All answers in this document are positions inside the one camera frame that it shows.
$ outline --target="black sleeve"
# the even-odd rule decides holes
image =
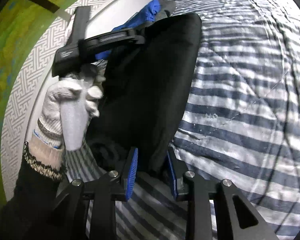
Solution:
[[[31,225],[51,211],[59,180],[40,173],[49,167],[27,161],[28,145],[22,156],[13,198],[0,210],[0,239],[22,239]]]

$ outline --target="metal screw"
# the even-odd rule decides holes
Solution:
[[[222,181],[222,184],[225,185],[226,187],[230,187],[232,185],[232,181],[229,179],[224,179]]]
[[[81,184],[81,179],[74,179],[72,182],[71,182],[71,184],[73,185],[73,186],[80,186],[80,184]]]
[[[110,176],[110,177],[115,178],[115,177],[117,177],[118,175],[119,175],[119,173],[118,173],[117,171],[110,171],[110,172],[109,172],[109,176]]]
[[[193,178],[195,176],[195,173],[193,171],[186,171],[186,176],[189,178]]]

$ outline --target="blue and white striped fabric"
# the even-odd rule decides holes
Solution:
[[[175,153],[207,179],[231,179],[280,239],[293,239],[300,230],[300,10],[292,0],[175,1],[174,15],[202,19]],[[66,164],[69,180],[102,173],[85,144],[66,153]],[[147,174],[138,173],[132,198],[116,205],[120,239],[185,237],[186,204]],[[214,213],[212,222],[216,230]]]

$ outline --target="white work glove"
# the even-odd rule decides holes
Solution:
[[[82,87],[71,79],[61,80],[47,90],[42,114],[38,119],[34,134],[54,148],[60,148],[63,142],[63,133],[60,117],[60,102],[62,100],[79,99]],[[85,106],[91,117],[98,117],[98,99],[102,98],[102,91],[97,86],[88,89]]]

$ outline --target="patterned wallpaper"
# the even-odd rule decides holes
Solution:
[[[109,0],[78,0],[66,9],[73,13],[77,6],[90,5],[93,11]],[[27,126],[26,112],[45,66],[62,45],[66,22],[57,18],[44,32],[26,58],[14,82],[6,107],[1,136],[1,171],[6,198],[13,196],[21,160],[20,144],[24,140],[22,131]]]

